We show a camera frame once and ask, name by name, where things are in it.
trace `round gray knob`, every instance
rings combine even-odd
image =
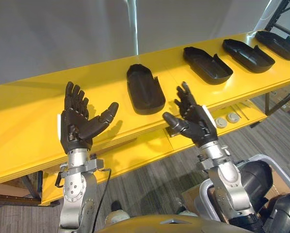
[[[221,117],[216,118],[215,123],[219,129],[223,129],[227,126],[227,121]]]
[[[230,123],[237,123],[239,120],[240,120],[240,117],[238,114],[236,113],[228,113],[227,114],[227,120],[230,122]]]

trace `metal bracket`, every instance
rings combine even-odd
[[[98,169],[104,167],[104,161],[102,159],[92,159],[90,161],[86,161],[83,166],[76,166],[70,168],[68,171],[62,172],[61,177],[65,178],[66,176],[76,174],[78,172],[88,172],[92,171],[95,172]]]

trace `dark rubber cover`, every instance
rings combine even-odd
[[[255,37],[281,57],[290,60],[290,36],[284,39],[275,33],[261,31],[257,32]]]
[[[192,70],[208,84],[221,84],[233,74],[232,69],[217,54],[211,57],[204,50],[186,47],[183,55]]]
[[[136,113],[149,115],[159,112],[165,104],[165,97],[157,77],[150,69],[141,65],[131,65],[127,71],[128,92]]]
[[[290,194],[270,201],[268,209],[271,214],[264,224],[265,232],[290,233]]]
[[[242,185],[256,213],[268,201],[264,196],[273,185],[272,170],[264,161],[252,161],[239,168]]]
[[[252,48],[241,41],[227,39],[223,47],[237,62],[254,73],[265,72],[275,63],[258,45]]]

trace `cardboard box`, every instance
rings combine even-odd
[[[279,103],[289,93],[290,93],[290,85],[270,92],[270,99],[272,101],[274,101],[275,103]],[[286,104],[284,104],[281,107],[281,109],[283,109],[285,112],[288,112],[290,110],[290,101],[288,101]]]

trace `robotic arm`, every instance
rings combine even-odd
[[[191,138],[201,149],[197,167],[208,172],[215,187],[217,202],[229,223],[250,231],[264,232],[242,186],[241,174],[229,158],[227,146],[222,147],[218,142],[211,116],[196,103],[185,82],[182,87],[177,87],[180,101],[175,100],[175,104],[183,119],[166,112],[162,115],[164,120],[174,131]]]
[[[59,233],[89,233],[93,231],[95,208],[93,197],[97,181],[93,173],[104,167],[103,160],[90,160],[92,138],[112,122],[118,109],[113,102],[100,116],[89,120],[88,99],[78,85],[68,82],[64,110],[61,114],[61,139],[68,163],[61,166],[56,186],[64,178],[64,203],[60,215]]]

